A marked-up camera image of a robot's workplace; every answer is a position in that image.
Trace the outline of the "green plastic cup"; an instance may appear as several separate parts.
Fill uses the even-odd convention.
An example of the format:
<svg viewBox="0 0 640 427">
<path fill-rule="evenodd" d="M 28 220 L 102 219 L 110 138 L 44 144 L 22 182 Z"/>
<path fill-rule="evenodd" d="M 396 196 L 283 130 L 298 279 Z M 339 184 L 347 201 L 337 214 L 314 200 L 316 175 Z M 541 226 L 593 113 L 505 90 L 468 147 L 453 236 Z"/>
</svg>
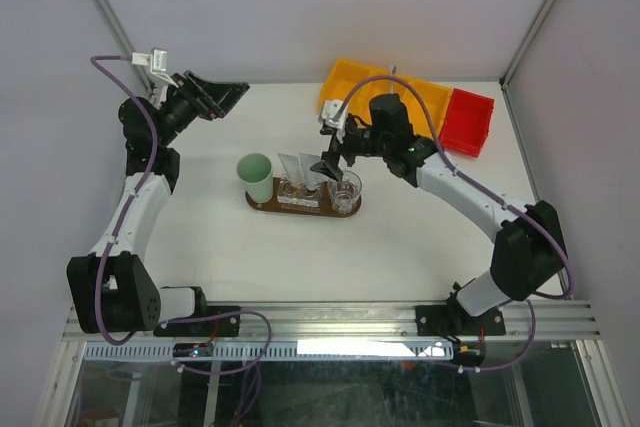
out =
<svg viewBox="0 0 640 427">
<path fill-rule="evenodd" d="M 259 153 L 245 155 L 237 163 L 236 173 L 254 202 L 262 204 L 271 200 L 273 167 L 267 156 Z"/>
</svg>

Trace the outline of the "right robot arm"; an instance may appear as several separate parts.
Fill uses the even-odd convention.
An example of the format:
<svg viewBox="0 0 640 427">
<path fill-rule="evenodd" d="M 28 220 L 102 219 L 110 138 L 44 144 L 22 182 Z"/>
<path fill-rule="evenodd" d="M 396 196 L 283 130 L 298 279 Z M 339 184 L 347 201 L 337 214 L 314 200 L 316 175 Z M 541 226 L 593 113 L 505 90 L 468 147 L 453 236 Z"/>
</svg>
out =
<svg viewBox="0 0 640 427">
<path fill-rule="evenodd" d="M 566 250 L 553 206 L 513 200 L 459 170 L 434 140 L 415 134 L 398 95 L 374 97 L 369 111 L 370 122 L 361 123 L 340 101 L 324 103 L 321 132 L 331 140 L 312 171 L 338 181 L 344 176 L 341 161 L 353 165 L 357 157 L 379 157 L 393 175 L 453 207 L 493 244 L 488 270 L 455 285 L 445 307 L 428 321 L 433 333 L 471 333 L 484 314 L 527 300 L 565 266 Z"/>
</svg>

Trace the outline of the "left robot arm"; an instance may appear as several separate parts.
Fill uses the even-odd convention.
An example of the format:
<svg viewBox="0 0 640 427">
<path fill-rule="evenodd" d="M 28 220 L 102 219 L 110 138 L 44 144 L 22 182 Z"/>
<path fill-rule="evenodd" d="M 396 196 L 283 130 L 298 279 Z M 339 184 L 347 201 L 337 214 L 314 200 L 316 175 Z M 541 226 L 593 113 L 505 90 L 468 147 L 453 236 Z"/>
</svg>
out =
<svg viewBox="0 0 640 427">
<path fill-rule="evenodd" d="M 201 288 L 158 287 L 144 258 L 180 174 L 172 142 L 197 119 L 226 117 L 250 86 L 207 81 L 191 71 L 172 80 L 159 105 L 138 96 L 120 105 L 126 149 L 122 196 L 100 240 L 66 269 L 82 331 L 116 346 L 172 320 L 184 333 L 198 335 L 210 320 Z"/>
</svg>

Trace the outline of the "brown oval wooden tray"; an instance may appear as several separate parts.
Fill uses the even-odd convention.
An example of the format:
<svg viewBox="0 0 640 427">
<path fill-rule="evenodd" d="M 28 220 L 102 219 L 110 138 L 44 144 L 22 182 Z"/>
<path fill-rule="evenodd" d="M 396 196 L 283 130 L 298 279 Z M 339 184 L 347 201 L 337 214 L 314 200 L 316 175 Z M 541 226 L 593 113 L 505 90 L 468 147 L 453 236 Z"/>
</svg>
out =
<svg viewBox="0 0 640 427">
<path fill-rule="evenodd" d="M 306 186 L 294 187 L 284 176 L 273 178 L 273 196 L 265 203 L 255 202 L 245 193 L 247 204 L 256 211 L 265 213 L 306 215 L 327 218 L 348 218 L 354 216 L 361 208 L 362 198 L 359 197 L 348 212 L 335 210 L 329 195 L 328 184 L 321 182 L 313 191 Z"/>
</svg>

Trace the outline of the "clear acrylic toothbrush holder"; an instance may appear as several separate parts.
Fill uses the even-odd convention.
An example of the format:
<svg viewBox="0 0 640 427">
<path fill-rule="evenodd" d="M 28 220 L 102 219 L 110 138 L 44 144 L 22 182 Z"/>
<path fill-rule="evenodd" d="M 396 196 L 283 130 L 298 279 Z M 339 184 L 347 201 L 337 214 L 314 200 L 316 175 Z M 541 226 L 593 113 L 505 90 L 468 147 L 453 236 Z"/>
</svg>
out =
<svg viewBox="0 0 640 427">
<path fill-rule="evenodd" d="M 285 180 L 284 174 L 279 177 L 276 200 L 285 209 L 318 213 L 322 198 L 321 185 L 315 191 L 308 191 L 305 183 L 299 188 L 292 188 Z"/>
</svg>

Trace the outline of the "clear plastic cup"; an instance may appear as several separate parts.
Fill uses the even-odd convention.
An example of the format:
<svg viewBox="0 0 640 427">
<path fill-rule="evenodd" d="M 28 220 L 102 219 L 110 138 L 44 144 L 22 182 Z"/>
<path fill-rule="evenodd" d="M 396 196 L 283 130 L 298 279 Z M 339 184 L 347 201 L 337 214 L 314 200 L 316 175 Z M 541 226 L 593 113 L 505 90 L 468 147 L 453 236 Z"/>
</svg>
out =
<svg viewBox="0 0 640 427">
<path fill-rule="evenodd" d="M 362 181 L 352 171 L 344 171 L 341 180 L 329 180 L 327 189 L 332 209 L 339 214 L 350 213 L 360 199 Z"/>
</svg>

